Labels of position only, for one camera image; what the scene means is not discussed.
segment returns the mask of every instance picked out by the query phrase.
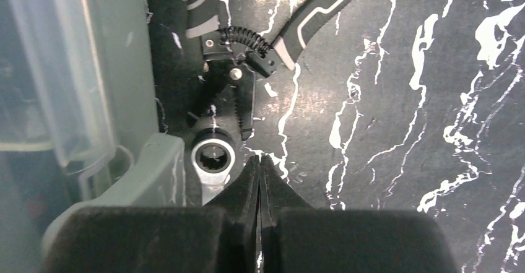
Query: hand tool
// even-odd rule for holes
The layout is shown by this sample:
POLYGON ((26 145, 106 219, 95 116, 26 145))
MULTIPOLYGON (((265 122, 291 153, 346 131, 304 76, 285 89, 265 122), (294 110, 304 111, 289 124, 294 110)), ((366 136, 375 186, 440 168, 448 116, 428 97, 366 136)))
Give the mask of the hand tool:
POLYGON ((193 127, 228 85, 235 96, 236 116, 243 141, 253 130, 256 76, 268 78, 285 64, 295 69, 306 44, 313 35, 351 0, 307 0, 293 14, 277 38, 268 43, 248 28, 219 28, 218 0, 188 0, 186 37, 199 38, 204 70, 209 73, 200 96, 188 111, 186 121, 193 127), (241 44, 247 51, 234 55, 232 46, 241 44))

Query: black marble surface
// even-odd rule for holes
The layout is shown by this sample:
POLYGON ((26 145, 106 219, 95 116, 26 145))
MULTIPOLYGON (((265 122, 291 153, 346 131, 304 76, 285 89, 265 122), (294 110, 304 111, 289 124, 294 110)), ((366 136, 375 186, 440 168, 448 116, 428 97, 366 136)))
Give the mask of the black marble surface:
MULTIPOLYGON (((223 1, 223 24, 272 40, 304 0, 223 1)), ((148 5, 161 129, 190 141, 198 42, 183 37, 184 0, 148 5)), ((524 272, 524 7, 354 0, 314 36, 295 72, 282 67, 258 83, 260 120, 238 144, 242 155, 271 155, 315 207, 428 214, 463 272, 524 272)), ((235 134, 232 106, 230 93, 220 95, 202 126, 235 134)))

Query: tool handle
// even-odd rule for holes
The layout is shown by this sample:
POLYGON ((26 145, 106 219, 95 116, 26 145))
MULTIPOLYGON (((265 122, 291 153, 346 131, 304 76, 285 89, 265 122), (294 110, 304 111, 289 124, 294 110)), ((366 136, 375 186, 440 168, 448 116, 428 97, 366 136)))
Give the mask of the tool handle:
POLYGON ((307 0, 285 25, 273 47, 285 65, 294 69, 313 35, 351 0, 307 0))
POLYGON ((188 0, 187 38, 200 37, 219 29, 218 0, 188 0))

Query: black spring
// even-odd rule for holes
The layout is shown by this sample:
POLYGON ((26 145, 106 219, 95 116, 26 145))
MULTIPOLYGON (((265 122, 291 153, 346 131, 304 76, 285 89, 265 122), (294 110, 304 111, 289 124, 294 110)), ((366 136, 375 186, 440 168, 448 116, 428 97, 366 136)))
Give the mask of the black spring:
POLYGON ((261 55, 265 55, 272 48, 261 35, 244 27, 221 28, 219 32, 223 43, 239 43, 261 55))

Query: black metal blade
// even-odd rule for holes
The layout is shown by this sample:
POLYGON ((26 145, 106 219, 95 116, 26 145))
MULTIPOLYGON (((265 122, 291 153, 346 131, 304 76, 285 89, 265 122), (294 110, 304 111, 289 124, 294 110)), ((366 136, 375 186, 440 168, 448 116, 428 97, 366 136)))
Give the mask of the black metal blade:
POLYGON ((239 66, 243 71, 241 79, 234 83, 233 93, 235 95, 235 111, 241 138, 248 140, 253 131, 253 105, 255 97, 255 73, 251 72, 246 66, 239 66))
POLYGON ((206 78, 199 96, 186 115, 186 123, 189 127, 193 128, 199 118, 210 108, 215 97, 226 87, 226 84, 223 76, 213 75, 206 78))

